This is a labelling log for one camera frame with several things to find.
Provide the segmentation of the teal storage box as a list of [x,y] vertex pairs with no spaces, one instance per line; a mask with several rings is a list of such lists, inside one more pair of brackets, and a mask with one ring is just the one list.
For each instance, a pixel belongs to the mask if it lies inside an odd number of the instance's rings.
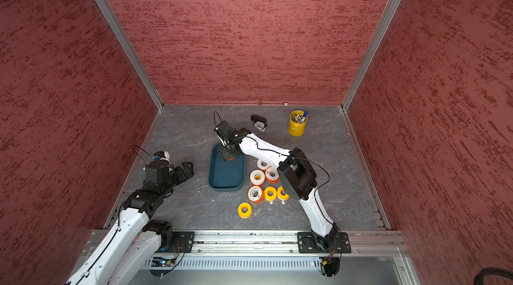
[[233,160],[223,161],[217,144],[212,149],[211,164],[208,174],[208,184],[215,191],[237,191],[243,186],[245,173],[245,156],[238,155]]

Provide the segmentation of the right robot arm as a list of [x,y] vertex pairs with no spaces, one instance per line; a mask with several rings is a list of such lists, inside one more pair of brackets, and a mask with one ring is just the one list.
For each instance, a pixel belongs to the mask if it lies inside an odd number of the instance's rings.
[[316,247],[326,251],[334,245],[339,228],[330,218],[319,195],[314,163],[307,159],[301,149],[277,147],[248,129],[235,129],[225,121],[218,124],[214,132],[221,142],[218,155],[223,161],[248,155],[275,168],[285,193],[298,200],[305,211]]

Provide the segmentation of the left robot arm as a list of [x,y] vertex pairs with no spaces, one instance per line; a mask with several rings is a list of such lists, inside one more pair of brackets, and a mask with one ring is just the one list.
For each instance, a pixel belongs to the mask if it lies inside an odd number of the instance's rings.
[[118,218],[67,284],[128,284],[157,252],[185,254],[191,240],[176,239],[172,224],[153,219],[174,188],[194,176],[189,161],[175,167],[160,158],[145,167],[143,186],[121,204]]

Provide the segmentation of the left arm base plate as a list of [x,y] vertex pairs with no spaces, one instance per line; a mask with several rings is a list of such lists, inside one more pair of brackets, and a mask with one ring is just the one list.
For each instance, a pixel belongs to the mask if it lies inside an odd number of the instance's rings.
[[191,231],[166,232],[161,235],[161,246],[158,253],[191,253],[195,233]]

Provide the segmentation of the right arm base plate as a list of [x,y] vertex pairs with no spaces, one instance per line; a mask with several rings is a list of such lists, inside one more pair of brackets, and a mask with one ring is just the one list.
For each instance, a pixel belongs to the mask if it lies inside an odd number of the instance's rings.
[[351,254],[351,244],[345,232],[334,232],[322,238],[313,232],[297,233],[300,254]]

